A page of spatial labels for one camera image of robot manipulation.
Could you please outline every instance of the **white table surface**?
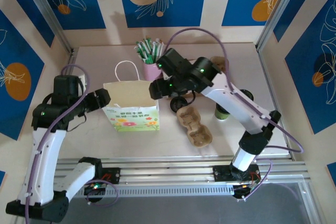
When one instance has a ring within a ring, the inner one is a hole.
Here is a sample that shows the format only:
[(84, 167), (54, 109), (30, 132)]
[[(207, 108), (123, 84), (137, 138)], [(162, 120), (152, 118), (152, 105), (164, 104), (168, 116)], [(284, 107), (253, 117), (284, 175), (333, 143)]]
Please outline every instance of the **white table surface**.
[[(255, 102), (271, 111), (274, 109), (266, 79), (253, 44), (225, 44), (229, 58), (230, 75), (240, 89), (249, 90)], [(218, 44), (174, 45), (183, 57), (221, 56)], [(120, 60), (133, 60), (142, 76), (141, 61), (134, 46), (80, 47), (76, 64), (84, 67), (91, 76), (90, 91), (102, 88), (105, 82), (114, 82), (114, 67)], [(136, 74), (129, 63), (120, 65), (118, 74), (121, 80), (135, 79)], [(59, 158), (147, 158), (147, 157), (191, 157), (191, 156), (233, 156), (238, 142), (244, 133), (243, 126), (230, 116), (225, 121), (214, 117), (215, 103), (206, 97), (197, 97), (192, 104), (213, 135), (210, 145), (196, 148), (189, 142), (186, 129), (179, 125), (175, 113), (170, 110), (170, 100), (161, 99), (160, 130), (148, 132), (116, 132), (102, 110), (88, 114), (86, 124), (67, 134)], [(72, 122), (75, 126), (82, 120)], [(272, 145), (286, 146), (284, 136), (278, 130), (270, 141)], [(288, 152), (279, 149), (265, 149), (262, 155), (287, 156)]]

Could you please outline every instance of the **paper bag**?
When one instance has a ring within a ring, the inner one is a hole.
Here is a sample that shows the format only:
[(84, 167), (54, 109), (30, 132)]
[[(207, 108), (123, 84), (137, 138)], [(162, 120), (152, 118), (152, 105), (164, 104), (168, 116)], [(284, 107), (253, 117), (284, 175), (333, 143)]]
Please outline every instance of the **paper bag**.
[(138, 74), (137, 81), (120, 81), (104, 83), (111, 97), (110, 103), (103, 108), (106, 116), (118, 132), (125, 131), (158, 131), (159, 103), (151, 98), (149, 94), (150, 81), (141, 81)]

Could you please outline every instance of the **flower print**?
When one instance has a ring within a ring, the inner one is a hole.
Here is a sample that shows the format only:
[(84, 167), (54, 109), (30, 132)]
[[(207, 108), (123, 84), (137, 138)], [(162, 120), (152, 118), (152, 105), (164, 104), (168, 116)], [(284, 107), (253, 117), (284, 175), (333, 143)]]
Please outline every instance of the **flower print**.
[(126, 122), (122, 124), (123, 126), (136, 126), (136, 123), (133, 122)]

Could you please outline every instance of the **pen holder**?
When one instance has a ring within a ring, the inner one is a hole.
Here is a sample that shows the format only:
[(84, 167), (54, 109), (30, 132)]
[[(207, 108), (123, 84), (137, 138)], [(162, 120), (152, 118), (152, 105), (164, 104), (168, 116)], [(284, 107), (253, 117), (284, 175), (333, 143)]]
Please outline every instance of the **pen holder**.
[(162, 77), (162, 70), (156, 64), (143, 63), (143, 74), (146, 81), (154, 81)]

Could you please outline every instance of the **orange circle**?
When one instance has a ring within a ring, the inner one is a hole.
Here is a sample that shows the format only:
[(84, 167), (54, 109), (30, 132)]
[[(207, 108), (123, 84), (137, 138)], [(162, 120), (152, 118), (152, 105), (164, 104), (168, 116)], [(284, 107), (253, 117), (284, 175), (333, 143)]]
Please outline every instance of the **orange circle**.
[(255, 21), (266, 21), (278, 0), (260, 0), (252, 10), (252, 18)]
[(313, 84), (315, 87), (319, 87), (323, 84), (323, 74), (316, 72), (312, 78)]
[(69, 6), (64, 5), (64, 4), (60, 4), (57, 8), (58, 8), (58, 11), (64, 15), (68, 15), (71, 12)]
[(9, 77), (9, 79), (6, 80), (5, 86), (9, 96), (20, 102), (26, 100), (32, 86), (28, 68), (16, 62), (8, 65), (6, 70), (9, 73), (5, 73), (5, 76)]

